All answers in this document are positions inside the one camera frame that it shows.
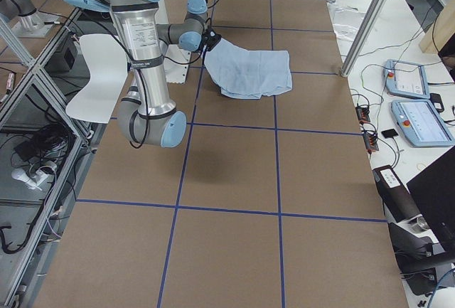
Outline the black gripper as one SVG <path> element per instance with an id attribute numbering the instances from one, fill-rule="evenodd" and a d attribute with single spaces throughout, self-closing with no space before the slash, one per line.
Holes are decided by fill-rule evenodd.
<path id="1" fill-rule="evenodd" d="M 214 49 L 214 47 L 219 44 L 221 39 L 222 36 L 219 33 L 216 33 L 213 29 L 208 28 L 202 35 L 202 51 L 212 51 L 212 49 Z"/>

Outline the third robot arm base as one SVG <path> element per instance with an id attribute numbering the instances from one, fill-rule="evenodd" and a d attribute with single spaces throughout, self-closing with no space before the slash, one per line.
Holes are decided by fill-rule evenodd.
<path id="1" fill-rule="evenodd" d="M 45 38 L 60 17 L 40 12 L 31 0 L 1 0 L 1 18 L 17 20 L 11 30 L 19 38 Z"/>

